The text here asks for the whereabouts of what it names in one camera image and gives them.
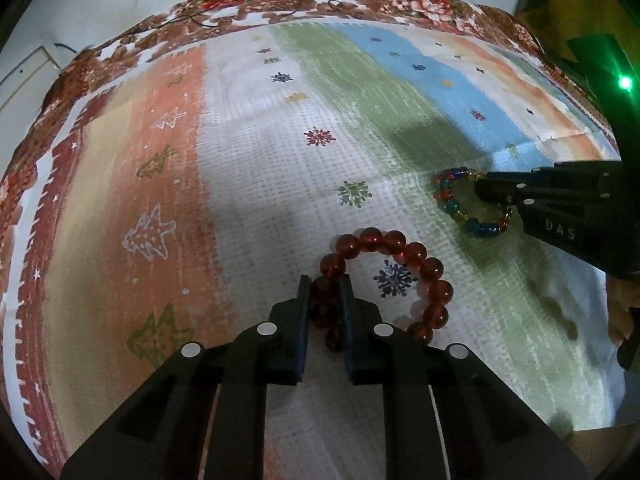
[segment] blue bead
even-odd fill
[[[482,222],[480,224],[480,227],[478,228],[478,235],[480,235],[482,238],[491,236],[491,224]]]
[[[444,203],[444,211],[447,214],[453,215],[456,211],[460,211],[460,202],[452,198]]]
[[[473,216],[466,221],[465,228],[468,233],[476,234],[480,228],[480,222],[475,216]]]

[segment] blue stripe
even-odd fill
[[[480,152],[492,159],[492,170],[527,171],[535,166],[549,166],[550,161],[536,148],[508,115],[458,70],[425,56],[408,40],[390,30],[372,25],[329,25],[343,33],[395,78],[409,81],[429,97],[443,117],[452,121]],[[443,85],[449,80],[453,88]],[[485,119],[478,120],[472,111]],[[517,145],[518,156],[507,156],[508,147]]]

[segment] red bead bracelet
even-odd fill
[[[347,260],[353,260],[360,253],[380,252],[393,256],[403,266],[417,270],[420,275],[418,286],[425,292],[425,309],[422,321],[415,322],[406,330],[423,345],[428,346],[433,339],[433,331],[442,328],[449,320],[445,306],[453,298],[453,287],[441,280],[444,266],[437,258],[428,258],[427,249],[420,242],[406,242],[400,231],[386,234],[375,227],[367,227],[360,236],[345,234],[335,243],[335,253],[320,260],[321,276],[311,287],[312,301],[309,319],[314,326],[328,329],[324,338],[327,347],[333,351],[342,350],[340,313],[338,300],[338,280],[347,270]]]

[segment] christmas tree print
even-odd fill
[[[127,341],[129,351],[159,368],[178,348],[193,340],[193,329],[179,330],[175,325],[174,306],[168,303],[160,319],[152,312],[146,323],[134,330]]]
[[[369,192],[369,186],[366,181],[347,182],[338,188],[338,196],[340,197],[340,205],[349,204],[350,206],[362,207],[362,203],[373,195]]]
[[[160,256],[163,260],[169,257],[164,236],[175,231],[175,220],[162,222],[160,219],[160,204],[151,212],[151,215],[142,213],[138,224],[127,233],[122,241],[122,246],[130,253],[140,253],[148,261]]]

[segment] green stripe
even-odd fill
[[[515,382],[528,405],[547,422],[558,409],[571,413],[578,427],[599,422],[591,415],[593,399],[588,393],[589,387],[597,391],[598,372],[575,361],[575,328],[564,322],[559,303],[536,289],[533,276],[546,269],[546,249],[524,235],[517,220],[518,225],[495,240],[468,238],[431,197],[430,174],[473,165],[481,153],[444,120],[428,97],[394,78],[338,30],[297,23],[270,32],[298,61],[326,104],[345,118],[350,135],[370,153],[415,219],[418,234],[436,253],[453,247],[465,261],[447,267],[452,283],[464,286],[470,278],[471,283],[481,283],[477,297],[490,302],[500,325],[495,329],[518,370]],[[476,295],[468,285],[466,293]]]

